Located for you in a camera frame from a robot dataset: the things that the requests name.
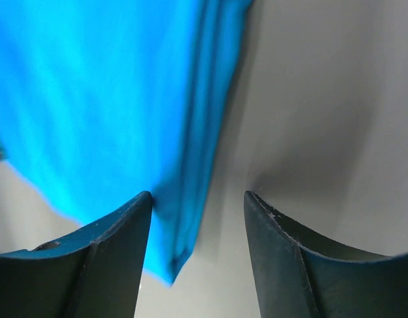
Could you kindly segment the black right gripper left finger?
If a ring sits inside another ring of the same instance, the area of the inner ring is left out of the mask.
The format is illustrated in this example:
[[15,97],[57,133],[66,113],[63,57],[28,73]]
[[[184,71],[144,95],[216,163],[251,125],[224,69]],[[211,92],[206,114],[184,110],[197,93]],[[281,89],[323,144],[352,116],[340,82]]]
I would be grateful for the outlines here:
[[0,317],[133,317],[151,216],[143,191],[34,250],[0,254]]

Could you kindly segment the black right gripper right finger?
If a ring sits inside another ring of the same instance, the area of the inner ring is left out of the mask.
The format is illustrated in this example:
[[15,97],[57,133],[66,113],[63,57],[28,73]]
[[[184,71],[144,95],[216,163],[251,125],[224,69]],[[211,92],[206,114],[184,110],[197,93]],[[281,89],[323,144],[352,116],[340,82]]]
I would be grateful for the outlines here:
[[252,191],[244,220],[262,317],[408,317],[408,253],[339,243]]

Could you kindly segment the blue t-shirt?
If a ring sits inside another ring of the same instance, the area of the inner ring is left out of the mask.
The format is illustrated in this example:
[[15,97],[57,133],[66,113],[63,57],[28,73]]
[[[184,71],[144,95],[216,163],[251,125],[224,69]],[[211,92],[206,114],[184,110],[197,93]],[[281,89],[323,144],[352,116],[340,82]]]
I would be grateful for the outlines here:
[[0,1],[0,147],[90,223],[149,191],[145,270],[173,284],[209,191],[249,1]]

